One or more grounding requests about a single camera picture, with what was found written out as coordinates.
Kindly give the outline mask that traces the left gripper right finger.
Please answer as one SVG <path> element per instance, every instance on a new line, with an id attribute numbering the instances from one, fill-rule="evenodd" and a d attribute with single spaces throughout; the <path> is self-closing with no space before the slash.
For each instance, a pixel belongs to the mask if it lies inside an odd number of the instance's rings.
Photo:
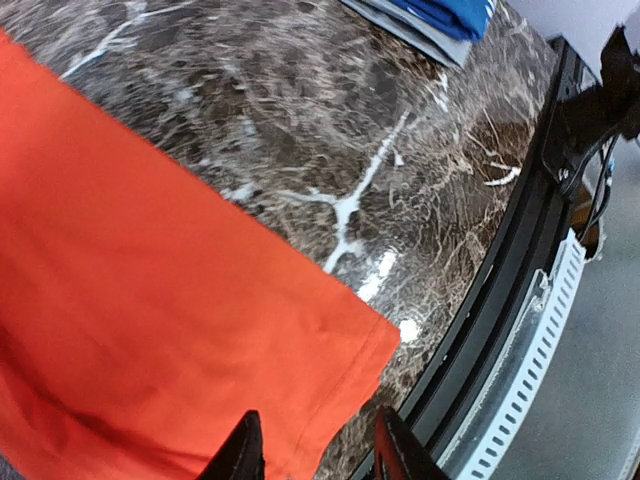
<path id="1" fill-rule="evenodd" d="M 375 419 L 374 478 L 445 480 L 409 426 L 388 406 L 380 407 Z"/>

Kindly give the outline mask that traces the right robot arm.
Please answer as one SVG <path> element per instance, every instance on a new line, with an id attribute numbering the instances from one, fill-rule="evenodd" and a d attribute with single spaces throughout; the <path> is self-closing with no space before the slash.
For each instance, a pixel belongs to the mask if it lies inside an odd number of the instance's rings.
<path id="1" fill-rule="evenodd" d="M 639 135 L 639 53 L 618 25 L 600 54 L 601 79 L 584 89 L 575 79 L 581 58 L 562 37 L 550 90 L 540 158 L 559 193 L 572 195 L 588 161 L 617 136 Z"/>

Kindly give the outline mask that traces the red t-shirt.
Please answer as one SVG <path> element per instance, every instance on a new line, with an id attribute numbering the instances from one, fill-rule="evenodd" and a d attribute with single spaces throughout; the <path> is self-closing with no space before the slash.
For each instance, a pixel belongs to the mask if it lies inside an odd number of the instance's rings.
<path id="1" fill-rule="evenodd" d="M 193 479 L 249 410 L 309 479 L 398 329 L 1 39 L 1 453 L 27 479 Z"/>

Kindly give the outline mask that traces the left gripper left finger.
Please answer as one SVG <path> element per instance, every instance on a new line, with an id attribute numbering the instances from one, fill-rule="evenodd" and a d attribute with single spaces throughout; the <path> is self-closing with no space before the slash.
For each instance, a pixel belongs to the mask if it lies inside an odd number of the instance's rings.
<path id="1" fill-rule="evenodd" d="M 263 480 L 265 460 L 259 413 L 248 410 L 198 480 Z"/>

